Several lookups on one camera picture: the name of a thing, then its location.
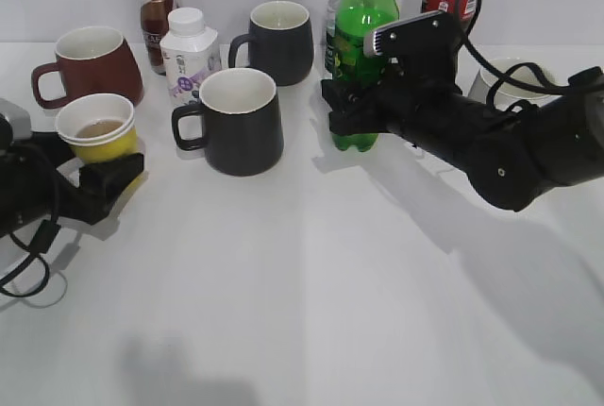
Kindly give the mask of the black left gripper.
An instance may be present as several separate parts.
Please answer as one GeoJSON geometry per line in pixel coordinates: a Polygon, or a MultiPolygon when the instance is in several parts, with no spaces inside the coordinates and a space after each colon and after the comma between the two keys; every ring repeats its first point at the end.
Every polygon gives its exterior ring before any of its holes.
{"type": "Polygon", "coordinates": [[[75,153],[57,132],[33,132],[1,155],[1,235],[51,214],[94,225],[143,172],[144,155],[89,163],[75,186],[58,168],[75,153]]]}

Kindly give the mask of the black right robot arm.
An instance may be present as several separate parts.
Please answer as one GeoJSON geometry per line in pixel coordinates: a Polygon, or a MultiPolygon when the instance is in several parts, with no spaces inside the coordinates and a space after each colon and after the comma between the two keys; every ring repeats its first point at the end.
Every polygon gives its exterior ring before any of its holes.
{"type": "Polygon", "coordinates": [[[379,26],[363,41],[386,66],[369,84],[325,79],[330,131],[391,133],[463,171],[491,205],[521,211],[554,188],[603,175],[603,72],[549,89],[551,101],[500,110],[456,83],[461,36],[453,15],[431,11],[379,26]]]}

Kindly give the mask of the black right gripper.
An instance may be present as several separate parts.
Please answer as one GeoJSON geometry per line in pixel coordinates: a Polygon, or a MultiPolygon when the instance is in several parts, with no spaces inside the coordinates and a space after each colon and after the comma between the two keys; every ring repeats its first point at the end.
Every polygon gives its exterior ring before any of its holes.
{"type": "Polygon", "coordinates": [[[369,59],[396,59],[377,84],[322,79],[332,133],[392,133],[409,142],[463,142],[465,99],[456,84],[459,24],[433,10],[378,26],[363,37],[369,59]]]}

